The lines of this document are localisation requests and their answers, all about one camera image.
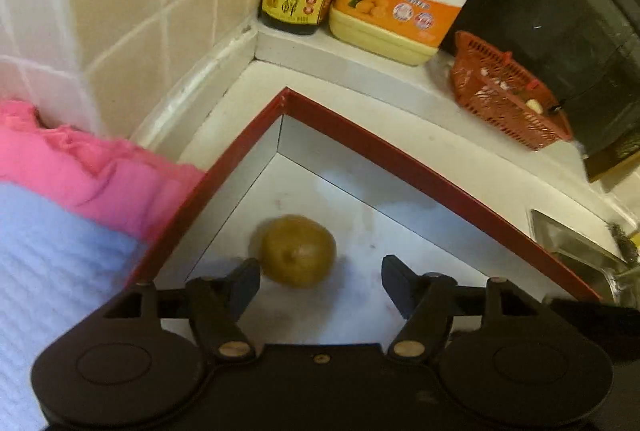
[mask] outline tile wall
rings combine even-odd
[[[49,124],[126,137],[238,33],[258,0],[0,4],[0,96],[30,98]]]
[[[76,65],[66,0],[0,0],[0,97],[29,100],[49,126],[100,131]]]

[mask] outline red plastic basket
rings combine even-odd
[[[564,112],[538,114],[526,106],[535,99],[548,112],[558,101],[510,53],[462,31],[456,33],[456,46],[451,82],[460,106],[533,151],[573,138]]]

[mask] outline white countertop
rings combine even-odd
[[[254,61],[245,69],[197,131],[180,161],[209,168],[285,86],[431,167],[523,233],[531,235],[528,213],[537,209],[619,254],[602,218],[517,161],[371,96],[267,62]]]
[[[626,231],[635,226],[598,184],[588,183],[575,144],[558,141],[533,152],[458,106],[449,83],[454,59],[444,52],[410,67],[345,44],[325,29],[295,36],[260,25],[255,56],[413,113],[537,176],[599,218],[615,221]]]

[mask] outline stainless steel sink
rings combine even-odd
[[[582,234],[531,211],[535,240],[593,288],[606,303],[638,307],[640,268],[626,263]]]

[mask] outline pink towel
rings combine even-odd
[[[0,180],[115,231],[154,241],[203,175],[128,140],[41,128],[31,104],[0,101]]]

